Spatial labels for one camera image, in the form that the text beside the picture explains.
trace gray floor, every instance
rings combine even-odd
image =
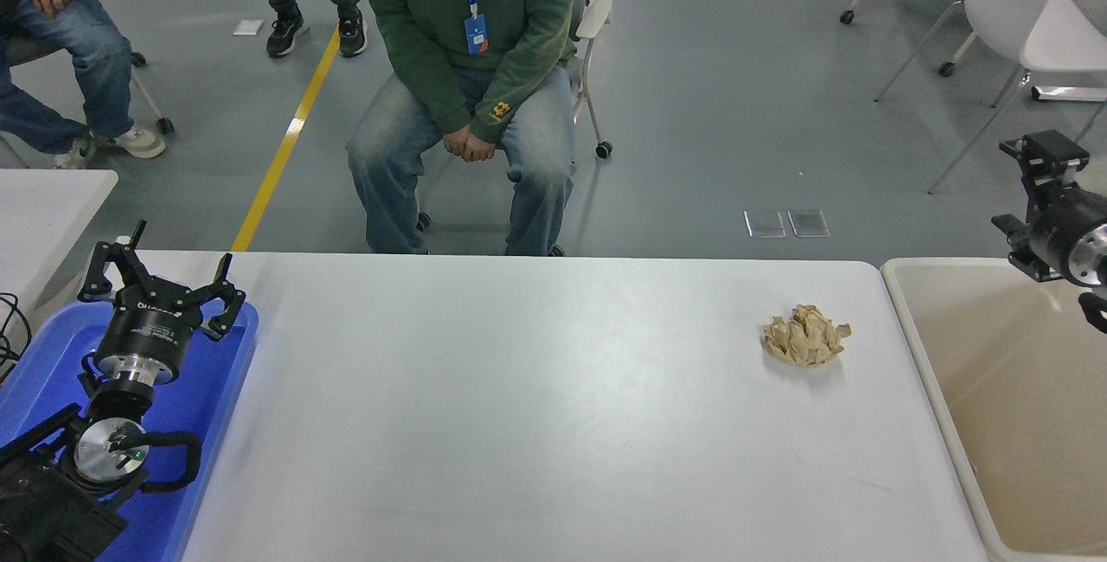
[[[177,127],[155,160],[99,156],[120,184],[68,267],[95,239],[149,220],[146,248],[226,250],[277,153],[333,29],[328,0],[300,0],[312,31],[270,61],[261,38],[232,38],[239,19],[271,19],[265,0],[103,0]],[[578,125],[577,188],[561,235],[571,256],[861,259],[1004,256],[989,219],[1021,216],[1017,165],[996,142],[1056,128],[1069,136],[1094,105],[1016,102],[996,132],[938,195],[925,188],[986,119],[1011,66],[976,45],[953,77],[934,71],[964,39],[952,23],[881,104],[873,94],[952,0],[614,0],[597,53],[593,90],[615,155],[592,156]],[[1107,0],[1077,0],[1107,23]],[[369,7],[363,2],[363,10]],[[337,59],[304,125],[252,251],[368,251],[344,142],[390,73],[379,35]],[[17,84],[69,116],[80,97],[64,54],[15,70]],[[1089,77],[1038,84],[1098,85]],[[141,98],[138,122],[153,124]],[[1104,155],[1107,122],[1084,145]],[[19,145],[35,165],[48,159]],[[487,164],[428,160],[426,208],[434,253],[503,251],[510,184],[503,156]],[[830,238],[751,239],[744,210],[821,208]]]

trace black cable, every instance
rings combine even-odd
[[[0,385],[2,385],[8,379],[8,374],[11,374],[11,371],[15,370],[15,362],[19,362],[23,353],[27,352],[27,345],[31,343],[31,322],[28,322],[23,311],[19,309],[19,296],[12,294],[11,291],[0,291],[0,303],[8,305],[8,314],[6,314],[3,323],[0,324],[0,364],[12,362],[12,365],[3,374],[0,374]],[[8,326],[14,318],[20,319],[20,322],[23,324],[23,331],[27,333],[27,341],[23,342],[23,347],[19,352],[12,348],[11,339],[8,337]]]

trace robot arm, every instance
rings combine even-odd
[[[127,243],[96,243],[77,294],[82,302],[113,305],[104,337],[82,360],[85,414],[70,405],[0,448],[3,562],[95,560],[126,527],[116,511],[131,496],[178,490],[199,471],[197,436],[149,433],[143,416],[153,406],[155,387],[179,376],[193,333],[224,337],[246,293],[227,281],[230,254],[219,262],[214,281],[197,290],[151,275],[135,253],[143,228],[139,220]],[[123,279],[114,296],[105,275],[108,263]],[[215,299],[224,310],[201,326],[200,306]],[[143,466],[151,448],[170,445],[186,449],[180,477],[147,481]]]
[[[1018,160],[1027,196],[1026,222],[1012,215],[992,219],[1007,236],[1007,259],[1034,281],[1067,279],[1090,287],[1080,306],[1088,323],[1107,333],[1107,198],[1075,180],[1088,153],[1054,129],[1000,148]]]

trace crumpled brown paper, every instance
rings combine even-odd
[[[774,316],[773,324],[763,329],[765,345],[773,356],[800,367],[818,367],[832,362],[846,350],[842,339],[852,334],[848,324],[835,326],[815,305],[796,305],[788,322]]]

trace white table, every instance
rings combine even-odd
[[[0,291],[32,310],[118,179],[115,171],[0,168]]]
[[[193,287],[218,259],[141,256]],[[185,562],[986,559],[867,263],[230,271],[259,341]],[[795,303],[852,325],[838,362],[766,354]]]

